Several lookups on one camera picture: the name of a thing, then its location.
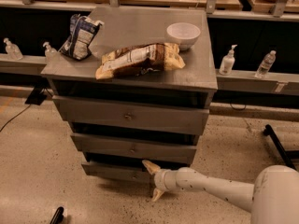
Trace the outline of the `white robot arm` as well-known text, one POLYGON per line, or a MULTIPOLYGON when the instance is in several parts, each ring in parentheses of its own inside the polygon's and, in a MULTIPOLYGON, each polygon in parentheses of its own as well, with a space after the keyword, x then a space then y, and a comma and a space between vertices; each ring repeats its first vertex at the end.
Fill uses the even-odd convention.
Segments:
POLYGON ((250 184, 206 176, 189 167, 170 170, 148 160, 142 163, 154 176, 155 202, 170 191, 205 191, 251 213, 250 224, 299 224, 299 173, 290 167, 269 166, 250 184))

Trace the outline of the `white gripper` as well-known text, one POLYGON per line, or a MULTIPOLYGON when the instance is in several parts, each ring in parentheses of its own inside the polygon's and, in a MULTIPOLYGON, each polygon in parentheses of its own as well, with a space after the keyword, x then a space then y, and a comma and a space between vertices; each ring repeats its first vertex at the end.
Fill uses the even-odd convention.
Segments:
POLYGON ((164 194, 164 191, 170 191, 167 186, 166 176, 171 172, 170 169, 161 169, 161 167, 149 160, 142 161, 145 168, 151 175, 154 175, 155 189, 153 190, 151 200, 157 202, 164 194))

